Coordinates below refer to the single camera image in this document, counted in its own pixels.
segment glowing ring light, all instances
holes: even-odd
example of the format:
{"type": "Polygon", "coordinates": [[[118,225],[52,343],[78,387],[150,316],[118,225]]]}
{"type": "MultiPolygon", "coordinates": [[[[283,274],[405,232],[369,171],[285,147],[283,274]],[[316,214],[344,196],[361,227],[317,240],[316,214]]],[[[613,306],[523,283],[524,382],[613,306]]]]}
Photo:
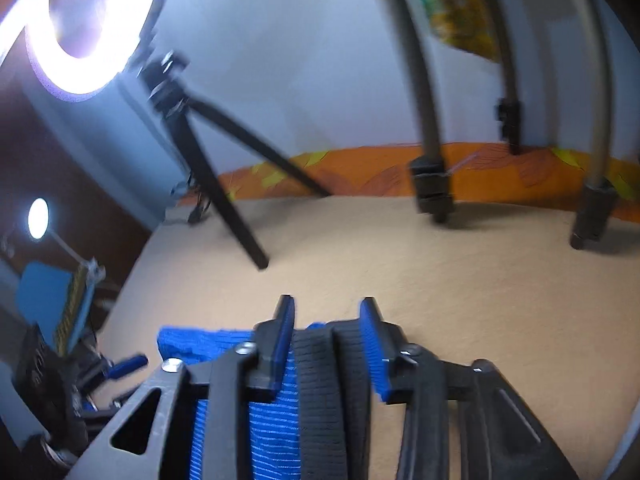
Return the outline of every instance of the glowing ring light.
{"type": "Polygon", "coordinates": [[[77,58],[66,53],[56,39],[49,0],[35,1],[27,25],[27,42],[40,81],[57,96],[60,93],[56,89],[76,96],[98,91],[124,69],[138,46],[152,2],[106,0],[102,33],[95,49],[89,56],[77,58]]]}

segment round light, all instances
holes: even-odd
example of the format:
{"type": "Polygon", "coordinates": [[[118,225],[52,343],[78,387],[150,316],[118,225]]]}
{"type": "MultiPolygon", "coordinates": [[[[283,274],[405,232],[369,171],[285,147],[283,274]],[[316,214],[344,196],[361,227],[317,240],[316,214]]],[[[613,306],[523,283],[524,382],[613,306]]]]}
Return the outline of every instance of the round light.
{"type": "Polygon", "coordinates": [[[49,206],[43,198],[37,198],[29,209],[27,218],[29,234],[36,240],[40,240],[49,226],[49,206]]]}
{"type": "Polygon", "coordinates": [[[124,69],[135,51],[152,2],[106,0],[102,33],[94,51],[89,56],[76,58],[58,43],[49,13],[49,0],[37,1],[27,26],[30,57],[36,74],[45,76],[47,80],[43,83],[48,89],[51,89],[51,82],[74,95],[99,90],[124,69]]]}

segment blue chair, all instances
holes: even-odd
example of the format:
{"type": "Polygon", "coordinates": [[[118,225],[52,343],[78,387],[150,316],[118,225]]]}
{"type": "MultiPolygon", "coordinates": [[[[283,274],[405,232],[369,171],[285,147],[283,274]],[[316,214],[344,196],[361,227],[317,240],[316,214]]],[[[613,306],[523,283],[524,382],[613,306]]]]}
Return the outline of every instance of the blue chair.
{"type": "MultiPolygon", "coordinates": [[[[15,303],[20,314],[28,323],[37,323],[47,345],[55,351],[58,351],[55,333],[63,319],[73,276],[74,274],[68,270],[57,269],[40,262],[31,262],[22,273],[15,295],[15,303]]],[[[66,354],[73,350],[82,335],[94,292],[95,283],[85,286],[75,323],[66,342],[66,354]]]]}

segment blue handle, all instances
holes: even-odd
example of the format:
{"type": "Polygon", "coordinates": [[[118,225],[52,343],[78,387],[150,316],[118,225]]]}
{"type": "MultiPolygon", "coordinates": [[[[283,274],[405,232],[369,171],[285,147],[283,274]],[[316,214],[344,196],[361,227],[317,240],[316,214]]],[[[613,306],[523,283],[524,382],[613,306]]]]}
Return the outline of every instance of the blue handle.
{"type": "Polygon", "coordinates": [[[124,376],[132,374],[136,370],[140,370],[140,368],[144,368],[148,364],[149,359],[146,358],[146,355],[137,354],[114,364],[107,371],[106,377],[111,380],[121,379],[124,376]]]}

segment tripod leg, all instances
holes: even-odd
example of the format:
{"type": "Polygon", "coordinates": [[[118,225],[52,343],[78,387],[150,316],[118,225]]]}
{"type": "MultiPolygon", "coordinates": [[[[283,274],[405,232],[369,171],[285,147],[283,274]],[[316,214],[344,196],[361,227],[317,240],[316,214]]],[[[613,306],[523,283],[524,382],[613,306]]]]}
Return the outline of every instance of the tripod leg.
{"type": "Polygon", "coordinates": [[[269,259],[256,241],[254,234],[244,223],[244,220],[242,220],[238,210],[226,196],[225,190],[218,180],[218,176],[202,152],[198,139],[196,139],[189,125],[189,120],[186,115],[187,109],[188,108],[183,108],[183,110],[174,112],[165,118],[165,123],[171,134],[172,141],[187,165],[191,168],[191,171],[193,171],[193,176],[200,184],[203,192],[209,197],[211,203],[218,210],[222,219],[229,226],[255,265],[260,270],[266,269],[269,265],[269,259]]]}
{"type": "Polygon", "coordinates": [[[308,174],[302,171],[299,167],[289,162],[271,146],[264,143],[262,140],[248,131],[244,126],[236,123],[233,119],[223,114],[217,108],[196,99],[189,99],[188,103],[189,108],[191,108],[194,112],[199,113],[204,118],[222,128],[230,136],[236,138],[237,140],[254,150],[254,152],[271,161],[282,171],[307,186],[311,191],[320,196],[331,195],[331,192],[326,190],[321,184],[308,176],[308,174]]]}

